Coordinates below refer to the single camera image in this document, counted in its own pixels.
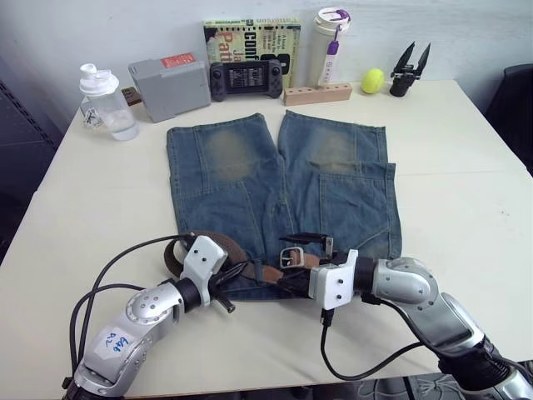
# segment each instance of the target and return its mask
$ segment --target white sticker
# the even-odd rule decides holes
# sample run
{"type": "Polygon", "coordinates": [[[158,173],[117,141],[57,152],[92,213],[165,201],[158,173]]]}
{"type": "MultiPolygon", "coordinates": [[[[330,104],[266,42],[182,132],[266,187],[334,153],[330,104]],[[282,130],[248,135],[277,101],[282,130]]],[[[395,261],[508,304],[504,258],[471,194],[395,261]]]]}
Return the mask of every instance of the white sticker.
{"type": "Polygon", "coordinates": [[[109,358],[119,358],[127,350],[127,347],[132,344],[132,337],[119,327],[115,327],[103,337],[102,341],[97,345],[95,353],[104,360],[109,358]]]}

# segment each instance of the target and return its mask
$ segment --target yellow ball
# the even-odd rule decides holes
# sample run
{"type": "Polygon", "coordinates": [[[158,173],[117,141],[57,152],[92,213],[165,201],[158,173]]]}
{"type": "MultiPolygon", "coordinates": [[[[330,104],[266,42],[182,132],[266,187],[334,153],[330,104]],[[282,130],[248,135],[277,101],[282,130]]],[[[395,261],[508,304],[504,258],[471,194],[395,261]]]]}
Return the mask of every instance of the yellow ball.
{"type": "Polygon", "coordinates": [[[369,69],[361,82],[363,92],[373,94],[378,92],[385,81],[383,71],[378,68],[369,69]]]}

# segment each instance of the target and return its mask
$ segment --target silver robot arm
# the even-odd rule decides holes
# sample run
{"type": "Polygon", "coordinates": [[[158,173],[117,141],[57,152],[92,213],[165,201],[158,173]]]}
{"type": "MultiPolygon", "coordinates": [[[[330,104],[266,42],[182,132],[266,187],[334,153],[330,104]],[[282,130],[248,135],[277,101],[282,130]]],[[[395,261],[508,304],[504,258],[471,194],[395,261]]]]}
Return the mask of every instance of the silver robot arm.
{"type": "Polygon", "coordinates": [[[372,260],[351,250],[340,265],[311,270],[309,296],[328,310],[349,303],[353,291],[366,303],[395,308],[417,338],[439,358],[470,400],[533,399],[533,387],[502,360],[488,337],[433,274],[414,258],[372,260]]]}
{"type": "Polygon", "coordinates": [[[92,340],[63,399],[123,398],[148,350],[174,328],[180,315],[209,305],[209,279],[226,258],[227,253],[209,237],[198,236],[179,281],[136,293],[92,340]]]}

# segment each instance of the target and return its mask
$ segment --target shaker bottle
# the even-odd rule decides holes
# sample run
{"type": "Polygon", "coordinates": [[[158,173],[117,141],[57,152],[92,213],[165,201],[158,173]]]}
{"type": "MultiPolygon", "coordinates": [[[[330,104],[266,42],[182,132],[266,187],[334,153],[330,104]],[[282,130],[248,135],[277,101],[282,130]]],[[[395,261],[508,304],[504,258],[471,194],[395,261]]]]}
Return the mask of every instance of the shaker bottle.
{"type": "Polygon", "coordinates": [[[350,14],[339,7],[323,8],[316,15],[307,86],[323,86],[330,82],[341,49],[341,39],[350,27],[350,21],[350,14]]]}
{"type": "Polygon", "coordinates": [[[110,70],[98,71],[94,64],[80,67],[80,91],[116,140],[130,140],[139,133],[137,122],[110,70]]]}

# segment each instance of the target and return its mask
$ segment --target book cover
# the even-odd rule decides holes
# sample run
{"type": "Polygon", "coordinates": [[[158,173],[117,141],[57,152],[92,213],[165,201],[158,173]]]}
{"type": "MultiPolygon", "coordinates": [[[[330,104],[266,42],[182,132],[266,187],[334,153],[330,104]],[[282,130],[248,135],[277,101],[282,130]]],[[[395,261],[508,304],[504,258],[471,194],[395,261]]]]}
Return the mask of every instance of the book cover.
{"type": "Polygon", "coordinates": [[[300,23],[293,18],[233,19],[204,22],[209,63],[237,63],[277,58],[283,87],[294,84],[300,23]]]}

